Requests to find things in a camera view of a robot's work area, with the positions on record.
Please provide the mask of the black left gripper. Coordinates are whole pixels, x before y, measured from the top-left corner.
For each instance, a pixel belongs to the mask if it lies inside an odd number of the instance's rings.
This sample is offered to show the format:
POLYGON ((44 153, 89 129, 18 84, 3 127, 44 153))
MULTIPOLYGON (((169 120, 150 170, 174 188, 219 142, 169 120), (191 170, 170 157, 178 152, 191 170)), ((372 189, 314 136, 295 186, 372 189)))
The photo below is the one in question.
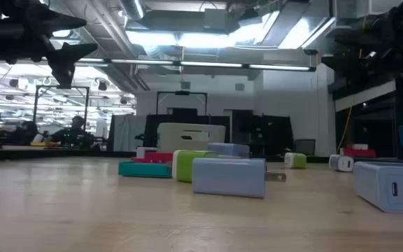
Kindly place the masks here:
POLYGON ((46 58, 59 89, 71 89, 75 63, 98 48, 96 43, 69 45, 54 50, 53 32, 84 27, 87 21, 51 10, 39 0, 0 0, 0 61, 46 58))

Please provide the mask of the long ceiling light fixture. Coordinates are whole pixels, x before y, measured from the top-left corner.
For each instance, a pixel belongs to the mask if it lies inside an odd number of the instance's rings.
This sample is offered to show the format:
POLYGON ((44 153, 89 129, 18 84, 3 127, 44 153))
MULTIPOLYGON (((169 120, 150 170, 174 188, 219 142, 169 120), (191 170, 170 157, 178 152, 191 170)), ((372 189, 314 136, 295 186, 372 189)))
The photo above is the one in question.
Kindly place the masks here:
POLYGON ((196 61, 171 61, 156 59, 102 59, 102 58, 83 58, 78 60, 79 63, 90 64, 140 64, 140 65, 156 65, 166 67, 212 67, 227 69, 253 69, 265 71, 306 71, 313 72, 316 70, 314 66, 292 66, 277 64, 244 64, 229 62, 196 62, 196 61))

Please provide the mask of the black partition panels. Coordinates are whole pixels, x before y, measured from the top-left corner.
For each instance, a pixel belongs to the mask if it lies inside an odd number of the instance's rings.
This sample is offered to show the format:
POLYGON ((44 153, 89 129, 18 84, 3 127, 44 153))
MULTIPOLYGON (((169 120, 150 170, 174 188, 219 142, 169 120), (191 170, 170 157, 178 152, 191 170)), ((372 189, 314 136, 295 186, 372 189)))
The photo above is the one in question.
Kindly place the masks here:
POLYGON ((251 111, 234 110, 232 115, 197 115, 193 108, 178 108, 167 115, 147 115, 143 145, 157 145, 160 123, 222 125, 225 141, 250 146, 253 157, 280 155, 294 146, 292 125, 288 116, 254 115, 251 111))

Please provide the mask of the grey cover sheet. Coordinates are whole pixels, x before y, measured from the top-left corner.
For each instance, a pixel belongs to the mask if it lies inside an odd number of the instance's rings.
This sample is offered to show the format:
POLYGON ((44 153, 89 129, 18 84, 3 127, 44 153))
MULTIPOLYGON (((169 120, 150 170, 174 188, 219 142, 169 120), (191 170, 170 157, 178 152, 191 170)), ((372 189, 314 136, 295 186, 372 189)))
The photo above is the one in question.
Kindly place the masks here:
POLYGON ((107 150, 135 152, 143 145, 146 128, 145 115, 113 115, 108 135, 107 150))

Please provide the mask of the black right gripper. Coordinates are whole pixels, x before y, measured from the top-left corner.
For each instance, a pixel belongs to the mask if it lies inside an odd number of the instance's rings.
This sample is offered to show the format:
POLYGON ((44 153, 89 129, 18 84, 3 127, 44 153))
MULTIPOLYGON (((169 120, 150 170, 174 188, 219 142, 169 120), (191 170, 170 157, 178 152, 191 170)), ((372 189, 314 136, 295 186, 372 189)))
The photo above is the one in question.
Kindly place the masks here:
POLYGON ((341 30, 334 40, 346 46, 368 48, 364 57, 322 56, 322 63, 334 71, 329 92, 366 90, 390 78, 403 77, 403 21, 377 20, 364 29, 341 30))

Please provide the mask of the small white grey charger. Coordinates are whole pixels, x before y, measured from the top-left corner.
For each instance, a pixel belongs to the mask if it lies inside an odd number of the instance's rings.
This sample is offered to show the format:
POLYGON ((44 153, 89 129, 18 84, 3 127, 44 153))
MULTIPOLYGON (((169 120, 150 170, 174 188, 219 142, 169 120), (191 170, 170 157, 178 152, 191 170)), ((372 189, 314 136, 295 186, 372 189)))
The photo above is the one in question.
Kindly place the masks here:
POLYGON ((336 172, 352 172, 354 159, 344 155, 331 155, 329 158, 329 167, 336 172))

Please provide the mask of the red white background box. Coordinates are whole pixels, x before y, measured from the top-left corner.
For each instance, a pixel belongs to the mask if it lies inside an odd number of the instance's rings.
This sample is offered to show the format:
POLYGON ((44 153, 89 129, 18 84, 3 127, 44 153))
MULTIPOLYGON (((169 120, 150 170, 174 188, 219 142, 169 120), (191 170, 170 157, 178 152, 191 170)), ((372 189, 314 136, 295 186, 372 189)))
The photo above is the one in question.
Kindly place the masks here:
POLYGON ((352 143, 341 149, 341 154, 348 157, 375 158, 376 151, 365 143, 352 143))

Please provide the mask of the person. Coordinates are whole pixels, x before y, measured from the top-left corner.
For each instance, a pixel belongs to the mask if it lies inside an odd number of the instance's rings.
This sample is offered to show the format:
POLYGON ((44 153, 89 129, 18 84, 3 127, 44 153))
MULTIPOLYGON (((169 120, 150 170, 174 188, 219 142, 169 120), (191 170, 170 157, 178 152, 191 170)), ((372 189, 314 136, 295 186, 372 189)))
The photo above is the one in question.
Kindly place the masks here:
POLYGON ((33 121, 24 121, 20 127, 11 133, 13 143, 21 146, 30 146, 31 143, 41 143, 44 136, 38 131, 38 126, 33 121))
POLYGON ((51 134, 46 143, 59 143, 61 146, 77 146, 89 148, 94 143, 94 137, 83 129, 85 120, 76 115, 72 118, 71 126, 51 134))

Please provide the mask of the blue-grey wall charger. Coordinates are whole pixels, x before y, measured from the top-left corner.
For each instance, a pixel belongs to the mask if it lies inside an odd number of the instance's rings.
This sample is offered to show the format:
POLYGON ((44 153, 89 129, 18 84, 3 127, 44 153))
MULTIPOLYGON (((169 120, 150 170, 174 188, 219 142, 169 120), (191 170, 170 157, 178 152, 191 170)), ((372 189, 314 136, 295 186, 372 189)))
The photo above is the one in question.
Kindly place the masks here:
POLYGON ((285 182, 284 172, 268 172, 264 159, 195 158, 194 193, 263 198, 267 181, 285 182))
POLYGON ((357 196, 384 212, 403 214, 403 163, 356 162, 353 181, 357 196))
POLYGON ((240 158, 250 157, 250 148, 247 145, 236 143, 208 143, 207 150, 219 155, 235 156, 240 158))

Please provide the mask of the red wall charger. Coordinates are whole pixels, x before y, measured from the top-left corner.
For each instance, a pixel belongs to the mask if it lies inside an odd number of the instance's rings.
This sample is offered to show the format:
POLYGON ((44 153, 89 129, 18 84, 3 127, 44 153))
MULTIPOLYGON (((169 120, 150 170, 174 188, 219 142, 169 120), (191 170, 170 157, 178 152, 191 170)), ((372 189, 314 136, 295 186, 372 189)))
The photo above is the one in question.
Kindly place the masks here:
POLYGON ((148 162, 152 163, 168 163, 173 162, 173 153, 162 153, 162 152, 146 152, 144 158, 148 162))

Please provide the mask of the black metal gantry frame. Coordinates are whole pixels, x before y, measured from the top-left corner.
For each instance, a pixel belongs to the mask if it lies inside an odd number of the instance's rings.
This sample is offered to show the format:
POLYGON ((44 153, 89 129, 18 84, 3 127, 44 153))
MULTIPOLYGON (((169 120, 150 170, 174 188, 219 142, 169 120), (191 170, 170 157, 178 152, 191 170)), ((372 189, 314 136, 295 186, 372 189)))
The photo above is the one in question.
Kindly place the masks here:
POLYGON ((76 116, 83 118, 80 129, 86 130, 89 105, 89 87, 72 85, 66 90, 58 85, 37 85, 31 120, 46 137, 71 129, 76 116))
POLYGON ((155 98, 155 114, 159 113, 159 105, 160 105, 160 95, 161 94, 172 94, 177 96, 189 96, 189 95, 203 95, 204 96, 204 115, 208 115, 208 93, 207 92, 190 92, 190 91, 157 91, 156 98, 155 98))

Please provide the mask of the teal labelled card box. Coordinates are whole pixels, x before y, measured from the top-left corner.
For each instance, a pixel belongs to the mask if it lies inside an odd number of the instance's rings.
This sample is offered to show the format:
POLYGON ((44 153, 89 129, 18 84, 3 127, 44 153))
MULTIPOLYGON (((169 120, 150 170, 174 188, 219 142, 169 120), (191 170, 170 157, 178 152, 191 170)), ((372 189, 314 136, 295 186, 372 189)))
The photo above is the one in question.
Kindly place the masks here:
POLYGON ((171 167, 160 163, 121 162, 118 165, 120 176, 143 178, 171 178, 171 167))

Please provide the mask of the green white wall charger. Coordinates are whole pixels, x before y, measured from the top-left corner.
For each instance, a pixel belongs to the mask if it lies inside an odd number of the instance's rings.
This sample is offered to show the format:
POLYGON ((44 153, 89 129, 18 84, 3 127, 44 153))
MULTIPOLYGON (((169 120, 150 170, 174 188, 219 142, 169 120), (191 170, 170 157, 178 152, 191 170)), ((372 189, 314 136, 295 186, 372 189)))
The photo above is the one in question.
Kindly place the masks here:
POLYGON ((217 153, 206 150, 176 150, 172 159, 172 178, 192 182, 192 161, 195 158, 216 158, 217 153))
POLYGON ((284 156, 284 166, 287 169, 305 169, 307 166, 307 156, 303 153, 286 153, 284 156))

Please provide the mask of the white plastic storage bin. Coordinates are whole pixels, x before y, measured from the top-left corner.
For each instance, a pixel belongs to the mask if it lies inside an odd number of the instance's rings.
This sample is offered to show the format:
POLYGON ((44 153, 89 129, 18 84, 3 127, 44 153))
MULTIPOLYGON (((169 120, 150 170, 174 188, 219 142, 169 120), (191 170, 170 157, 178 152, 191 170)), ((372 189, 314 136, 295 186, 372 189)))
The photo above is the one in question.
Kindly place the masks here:
POLYGON ((206 151, 209 143, 224 143, 226 127, 164 122, 157 128, 157 147, 162 152, 206 151))

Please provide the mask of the background wooden workbench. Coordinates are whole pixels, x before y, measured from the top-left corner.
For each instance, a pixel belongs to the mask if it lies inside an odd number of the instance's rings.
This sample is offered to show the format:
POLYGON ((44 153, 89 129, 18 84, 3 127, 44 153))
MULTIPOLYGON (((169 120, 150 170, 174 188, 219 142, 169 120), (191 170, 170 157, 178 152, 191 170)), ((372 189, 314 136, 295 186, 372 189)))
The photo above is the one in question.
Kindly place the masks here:
POLYGON ((1 160, 27 160, 37 158, 65 158, 65 157, 91 157, 91 158, 133 158, 135 151, 102 151, 81 150, 71 148, 15 148, 0 149, 1 160))

